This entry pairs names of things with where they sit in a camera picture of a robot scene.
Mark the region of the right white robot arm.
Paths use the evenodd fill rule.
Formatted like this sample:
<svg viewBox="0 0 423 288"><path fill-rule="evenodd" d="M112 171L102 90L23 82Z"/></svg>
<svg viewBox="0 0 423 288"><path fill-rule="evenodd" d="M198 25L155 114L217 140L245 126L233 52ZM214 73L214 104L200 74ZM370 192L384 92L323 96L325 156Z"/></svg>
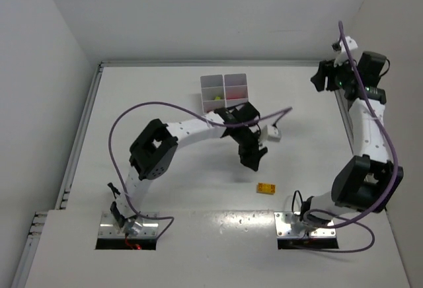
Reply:
<svg viewBox="0 0 423 288"><path fill-rule="evenodd" d="M370 209L384 210L404 176L401 166L393 163L393 153L380 126L387 102L378 88L388 72L390 61L375 52L363 52L358 62L360 80L355 78L349 61L335 65L322 60L311 77L317 91L343 90L348 103L352 128L353 157L334 179L331 191L311 196L301 206L300 218L312 225L326 226L333 217Z"/></svg>

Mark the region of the yellow lego brick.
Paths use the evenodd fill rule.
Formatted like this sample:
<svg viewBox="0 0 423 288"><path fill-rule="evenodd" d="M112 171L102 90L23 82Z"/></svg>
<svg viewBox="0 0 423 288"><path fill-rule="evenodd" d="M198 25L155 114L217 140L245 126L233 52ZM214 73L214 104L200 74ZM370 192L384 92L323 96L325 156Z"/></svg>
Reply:
<svg viewBox="0 0 423 288"><path fill-rule="evenodd" d="M275 184L258 183L256 192L259 194L274 195L276 193Z"/></svg>

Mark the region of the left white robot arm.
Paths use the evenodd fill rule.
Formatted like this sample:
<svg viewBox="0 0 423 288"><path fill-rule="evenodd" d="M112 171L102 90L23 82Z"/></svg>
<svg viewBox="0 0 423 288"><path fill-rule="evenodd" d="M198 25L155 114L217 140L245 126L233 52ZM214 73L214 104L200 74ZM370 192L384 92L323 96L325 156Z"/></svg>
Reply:
<svg viewBox="0 0 423 288"><path fill-rule="evenodd" d="M137 180L122 182L123 192L115 192L110 212L120 229L131 219L145 216L135 209L131 198L144 190L168 170L175 153L184 147L208 139L231 137L238 144L238 155L243 166L258 171L261 158L268 152L260 141L261 133L252 131L258 125L260 112L249 102L242 107L217 108L204 116L176 123L151 120L130 145L130 166Z"/></svg>

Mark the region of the red lego brick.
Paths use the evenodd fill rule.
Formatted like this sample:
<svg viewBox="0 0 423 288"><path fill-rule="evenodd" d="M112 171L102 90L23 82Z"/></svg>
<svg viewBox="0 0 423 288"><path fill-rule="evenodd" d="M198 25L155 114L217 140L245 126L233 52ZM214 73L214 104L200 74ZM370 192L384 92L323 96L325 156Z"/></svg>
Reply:
<svg viewBox="0 0 423 288"><path fill-rule="evenodd" d="M248 95L236 93L236 94L230 94L227 97L227 100L239 100L239 99L244 99L244 98L248 98Z"/></svg>

